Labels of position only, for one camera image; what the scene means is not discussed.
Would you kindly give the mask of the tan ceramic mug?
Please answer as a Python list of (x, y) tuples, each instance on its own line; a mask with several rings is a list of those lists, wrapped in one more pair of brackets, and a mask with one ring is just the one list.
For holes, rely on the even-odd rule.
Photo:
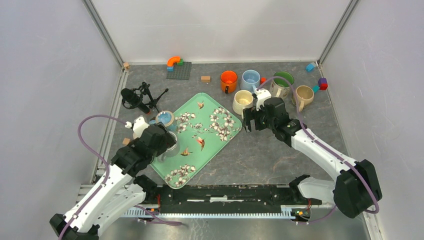
[(306, 85), (300, 85), (295, 89), (295, 95), (292, 95), (292, 104), (298, 109), (299, 112), (310, 105), (314, 100), (315, 93), (313, 89)]

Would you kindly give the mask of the floral cream mug green inside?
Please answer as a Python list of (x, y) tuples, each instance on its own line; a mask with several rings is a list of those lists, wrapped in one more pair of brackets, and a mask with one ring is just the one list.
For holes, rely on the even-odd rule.
[(289, 72), (286, 71), (278, 71), (274, 74), (274, 76), (281, 77), (284, 79), (274, 78), (271, 81), (271, 86), (269, 88), (271, 96), (285, 99), (291, 91), (291, 87), (288, 83), (293, 85), (295, 79)]

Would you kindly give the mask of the grey mug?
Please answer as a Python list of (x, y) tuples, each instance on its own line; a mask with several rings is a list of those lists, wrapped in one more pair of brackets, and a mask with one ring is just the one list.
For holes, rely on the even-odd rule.
[(156, 158), (156, 160), (160, 163), (164, 162), (167, 158), (176, 156), (180, 151), (180, 142), (178, 140), (177, 135), (172, 131), (170, 131), (169, 133), (174, 138), (175, 144), (169, 147), (163, 154)]

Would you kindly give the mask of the orange mug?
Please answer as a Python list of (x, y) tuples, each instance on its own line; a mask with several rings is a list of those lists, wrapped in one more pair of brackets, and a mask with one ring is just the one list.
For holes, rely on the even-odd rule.
[(238, 75), (232, 70), (226, 70), (220, 75), (220, 87), (225, 94), (233, 93), (237, 89)]

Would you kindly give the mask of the blue tan small mug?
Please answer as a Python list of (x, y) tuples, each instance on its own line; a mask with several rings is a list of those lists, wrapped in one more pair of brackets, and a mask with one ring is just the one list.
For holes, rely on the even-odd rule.
[(159, 112), (154, 118), (152, 118), (149, 124), (162, 123), (169, 131), (177, 131), (177, 122), (174, 114), (169, 110)]

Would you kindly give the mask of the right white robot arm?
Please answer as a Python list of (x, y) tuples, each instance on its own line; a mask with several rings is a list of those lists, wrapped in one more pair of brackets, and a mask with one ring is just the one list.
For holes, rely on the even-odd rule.
[(302, 175), (293, 181), (289, 199), (302, 204), (316, 199), (333, 204), (346, 217), (355, 218), (363, 212), (377, 214), (378, 202), (383, 198), (375, 166), (367, 159), (348, 157), (317, 137), (302, 121), (290, 118), (282, 99), (271, 97), (260, 106), (243, 110), (243, 127), (257, 131), (269, 129), (277, 140), (306, 155), (319, 165), (331, 180)]

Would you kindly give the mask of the light blue ribbed mug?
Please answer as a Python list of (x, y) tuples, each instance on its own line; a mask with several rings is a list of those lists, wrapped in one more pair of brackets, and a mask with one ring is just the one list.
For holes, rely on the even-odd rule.
[(256, 70), (246, 70), (241, 76), (240, 90), (254, 93), (254, 90), (260, 86), (260, 81), (261, 76)]

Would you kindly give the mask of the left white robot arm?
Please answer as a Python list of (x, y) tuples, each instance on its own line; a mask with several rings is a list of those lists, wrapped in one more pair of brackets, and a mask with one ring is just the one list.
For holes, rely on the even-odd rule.
[(173, 147), (176, 137), (162, 123), (136, 121), (131, 127), (135, 139), (116, 152), (92, 189), (71, 210), (50, 219), (60, 240), (97, 240), (128, 209), (156, 200), (157, 185), (138, 173)]

